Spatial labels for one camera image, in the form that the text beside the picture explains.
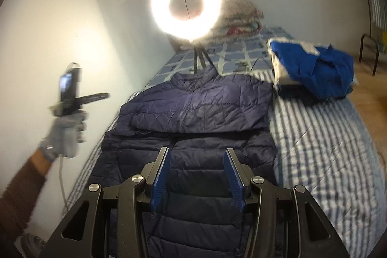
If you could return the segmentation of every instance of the metal screw cap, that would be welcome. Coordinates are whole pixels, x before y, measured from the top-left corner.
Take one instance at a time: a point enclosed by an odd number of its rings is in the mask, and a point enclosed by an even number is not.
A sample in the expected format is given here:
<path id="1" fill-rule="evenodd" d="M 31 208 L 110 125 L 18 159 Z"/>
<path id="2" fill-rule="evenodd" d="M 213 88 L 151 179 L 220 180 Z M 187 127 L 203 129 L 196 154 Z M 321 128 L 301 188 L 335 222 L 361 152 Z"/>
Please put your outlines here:
<path id="1" fill-rule="evenodd" d="M 265 181 L 265 179 L 262 176 L 254 176 L 253 182 L 255 184 L 262 184 Z"/>
<path id="2" fill-rule="evenodd" d="M 132 176 L 132 181 L 135 183 L 141 182 L 143 179 L 144 179 L 144 177 L 142 175 L 139 175 L 139 174 Z"/>
<path id="3" fill-rule="evenodd" d="M 300 192 L 300 193 L 304 193 L 306 192 L 306 188 L 302 185 L 297 185 L 296 186 L 296 191 Z"/>
<path id="4" fill-rule="evenodd" d="M 96 192 L 98 189 L 99 189 L 99 185 L 98 184 L 91 184 L 90 186 L 89 186 L 89 190 L 91 191 L 91 192 Z"/>

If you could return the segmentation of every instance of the striped curtain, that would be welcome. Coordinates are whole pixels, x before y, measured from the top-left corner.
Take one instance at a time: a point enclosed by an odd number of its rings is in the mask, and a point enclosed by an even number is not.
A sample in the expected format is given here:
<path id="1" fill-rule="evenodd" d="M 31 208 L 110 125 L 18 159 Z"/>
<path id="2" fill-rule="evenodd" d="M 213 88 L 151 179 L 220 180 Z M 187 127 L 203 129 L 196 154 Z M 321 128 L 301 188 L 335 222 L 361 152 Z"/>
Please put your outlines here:
<path id="1" fill-rule="evenodd" d="M 370 0 L 372 22 L 380 29 L 387 30 L 387 0 Z"/>

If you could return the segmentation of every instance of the human arm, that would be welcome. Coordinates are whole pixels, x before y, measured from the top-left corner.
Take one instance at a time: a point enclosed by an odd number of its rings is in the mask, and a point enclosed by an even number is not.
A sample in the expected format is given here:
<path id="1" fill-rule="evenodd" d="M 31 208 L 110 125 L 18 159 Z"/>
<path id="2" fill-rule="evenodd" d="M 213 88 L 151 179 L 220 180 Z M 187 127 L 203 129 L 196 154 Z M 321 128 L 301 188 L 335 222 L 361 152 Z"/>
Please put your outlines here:
<path id="1" fill-rule="evenodd" d="M 11 241 L 27 227 L 46 175 L 59 154 L 75 155 L 81 131 L 85 129 L 85 112 L 55 119 L 47 138 L 11 180 L 0 198 L 0 225 Z"/>

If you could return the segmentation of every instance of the jacket collar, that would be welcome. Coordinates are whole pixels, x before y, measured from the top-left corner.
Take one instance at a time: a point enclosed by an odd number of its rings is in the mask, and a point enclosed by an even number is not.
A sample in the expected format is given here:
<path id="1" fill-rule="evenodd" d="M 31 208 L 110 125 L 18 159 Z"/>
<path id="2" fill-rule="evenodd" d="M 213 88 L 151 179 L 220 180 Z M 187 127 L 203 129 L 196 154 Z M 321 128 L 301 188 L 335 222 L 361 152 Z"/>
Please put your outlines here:
<path id="1" fill-rule="evenodd" d="M 204 86 L 207 82 L 214 80 L 217 76 L 219 76 L 219 74 L 216 68 L 213 65 L 208 65 L 203 70 L 198 70 L 195 74 L 175 73 L 170 82 L 181 90 L 193 92 Z"/>

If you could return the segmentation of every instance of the navy puffer jacket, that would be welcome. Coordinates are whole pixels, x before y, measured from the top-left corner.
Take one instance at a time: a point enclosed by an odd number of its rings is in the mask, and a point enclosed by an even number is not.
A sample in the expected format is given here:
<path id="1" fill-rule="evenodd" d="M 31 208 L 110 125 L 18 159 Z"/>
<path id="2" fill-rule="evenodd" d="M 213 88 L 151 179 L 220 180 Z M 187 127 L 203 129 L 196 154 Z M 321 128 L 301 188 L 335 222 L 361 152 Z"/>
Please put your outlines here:
<path id="1" fill-rule="evenodd" d="M 171 169 L 160 211 L 144 214 L 152 258 L 242 257 L 250 216 L 233 204 L 223 154 L 275 184 L 277 154 L 268 131 L 272 85 L 248 75 L 218 75 L 213 66 L 176 73 L 121 107 L 107 132 L 89 183 L 121 184 L 171 150 Z M 110 253 L 116 251 L 112 214 Z"/>

